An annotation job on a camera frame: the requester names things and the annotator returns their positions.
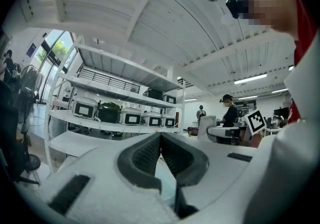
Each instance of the shelf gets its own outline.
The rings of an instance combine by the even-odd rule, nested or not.
[[[54,99],[52,101],[53,105],[58,106],[58,107],[62,107],[65,109],[68,109],[68,102],[67,101],[62,101],[62,100],[58,100],[58,99]]]
[[[151,69],[109,52],[81,43],[76,43],[75,47],[81,49],[81,58],[87,67],[161,92],[169,92],[183,87],[177,81],[172,81]]]
[[[90,150],[112,143],[117,143],[117,141],[66,131],[50,140],[49,147],[74,157],[80,157]]]
[[[66,168],[68,165],[70,165],[71,163],[73,163],[77,159],[78,159],[78,157],[75,157],[75,156],[72,156],[72,155],[68,155],[67,158],[61,164],[60,168],[58,169],[58,172],[61,171],[64,168]]]
[[[120,123],[99,122],[74,116],[71,110],[51,110],[50,115],[54,118],[75,125],[119,133],[148,134],[154,132],[175,133],[181,131],[180,128],[147,127],[143,125],[124,125]]]
[[[172,104],[165,102],[163,100],[158,100],[154,98],[149,98],[138,93],[119,89],[110,85],[106,85],[97,81],[91,81],[85,78],[78,78],[68,74],[61,73],[59,75],[61,78],[67,80],[75,87],[85,89],[87,91],[94,92],[99,95],[103,95],[109,98],[118,99],[126,102],[137,103],[142,105],[147,105],[156,108],[182,108],[179,104]]]

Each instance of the standing fan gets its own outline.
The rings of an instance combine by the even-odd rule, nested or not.
[[[21,134],[23,134],[23,144],[26,157],[26,169],[32,171],[40,166],[40,159],[34,154],[29,154],[28,144],[29,136],[27,125],[27,118],[30,112],[31,106],[35,102],[36,94],[35,92],[39,90],[42,82],[42,73],[33,65],[29,65],[24,68],[21,74],[21,79],[16,85],[19,89],[13,95],[14,103],[13,105],[19,112],[19,121],[22,119],[23,125],[21,128]]]

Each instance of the tree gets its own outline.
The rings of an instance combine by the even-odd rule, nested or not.
[[[45,57],[46,57],[46,54],[47,54],[46,51],[43,48],[41,48],[41,51],[36,54],[35,58],[40,63],[42,63],[44,61]]]
[[[64,58],[64,56],[67,54],[68,52],[68,48],[63,46],[63,44],[61,43],[60,40],[58,40],[54,47],[52,48],[53,52],[55,53],[55,55],[58,57],[59,60],[62,61],[62,59]]]
[[[62,60],[64,58],[64,56],[67,54],[68,52],[68,48],[63,46],[63,44],[61,43],[60,40],[58,40],[55,45],[52,48],[52,51],[54,52],[54,54],[58,57],[59,60]],[[41,48],[41,52],[38,52],[36,54],[36,58],[37,60],[42,63],[46,57],[46,51]]]

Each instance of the ceiling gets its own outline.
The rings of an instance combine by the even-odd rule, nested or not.
[[[30,27],[84,35],[85,44],[166,75],[173,68],[204,93],[235,96],[284,88],[294,42],[247,20],[222,23],[226,0],[20,0]],[[258,82],[234,80],[268,73]]]

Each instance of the ceiling light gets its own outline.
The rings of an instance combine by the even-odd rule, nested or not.
[[[234,84],[235,85],[242,84],[242,83],[245,83],[245,82],[249,82],[249,81],[253,81],[253,80],[257,80],[257,79],[261,79],[261,78],[266,78],[266,77],[267,77],[267,74],[257,75],[257,76],[254,76],[254,77],[250,77],[250,78],[234,81]]]
[[[185,102],[191,102],[191,101],[196,101],[197,98],[190,98],[190,99],[186,99]]]
[[[281,90],[274,90],[274,91],[271,92],[271,93],[272,93],[272,94],[276,94],[276,93],[280,93],[280,92],[284,92],[284,91],[288,91],[288,88],[281,89]]]
[[[243,98],[238,98],[238,100],[246,100],[246,99],[252,99],[252,98],[256,98],[256,97],[258,97],[258,95],[249,96],[249,97],[243,97]]]

